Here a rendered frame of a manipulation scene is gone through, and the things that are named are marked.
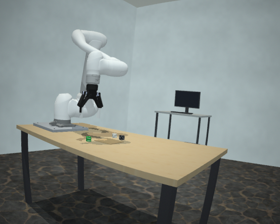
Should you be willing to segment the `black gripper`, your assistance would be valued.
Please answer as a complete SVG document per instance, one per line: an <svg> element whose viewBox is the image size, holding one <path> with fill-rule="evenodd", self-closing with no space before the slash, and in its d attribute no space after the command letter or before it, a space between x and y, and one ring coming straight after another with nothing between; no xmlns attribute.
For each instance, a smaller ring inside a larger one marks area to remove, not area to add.
<svg viewBox="0 0 280 224"><path fill-rule="evenodd" d="M82 91L82 95L79 99L77 106L79 106L79 118L83 118L83 106L89 99L93 99L97 105L97 116L96 118L100 118L100 110L103 107L103 103L101 100L101 93L97 92L98 85L87 84L87 91ZM86 97L85 97L86 95Z"/></svg>

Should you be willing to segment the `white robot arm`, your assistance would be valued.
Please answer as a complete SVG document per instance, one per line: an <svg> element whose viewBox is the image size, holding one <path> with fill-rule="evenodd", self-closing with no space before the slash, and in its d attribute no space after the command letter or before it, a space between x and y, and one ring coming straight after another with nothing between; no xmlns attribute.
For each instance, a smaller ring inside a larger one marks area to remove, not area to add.
<svg viewBox="0 0 280 224"><path fill-rule="evenodd" d="M97 85L100 83L100 75L122 77L128 72L128 66L101 52L107 43L107 37L99 32L77 29L72 33L72 41L86 52L80 93L76 99L68 93L59 94L54 106L54 120L49 123L57 127L75 127L71 123L72 117L79 118L77 106L82 91L86 91L87 84ZM97 105L93 99L89 99L83 106L83 118L91 117L97 112Z"/></svg>

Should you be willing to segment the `tan square mat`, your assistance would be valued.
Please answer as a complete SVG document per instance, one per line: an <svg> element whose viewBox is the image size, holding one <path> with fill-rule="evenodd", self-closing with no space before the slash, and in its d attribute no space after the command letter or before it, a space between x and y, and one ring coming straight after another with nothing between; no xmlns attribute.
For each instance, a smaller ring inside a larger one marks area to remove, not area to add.
<svg viewBox="0 0 280 224"><path fill-rule="evenodd" d="M122 143L123 141L119 141L119 140L114 140L114 139L110 139L110 138L105 138L105 139L97 139L94 141L98 141L98 142L102 142L102 143L106 143L106 144L116 144L116 143Z"/></svg>

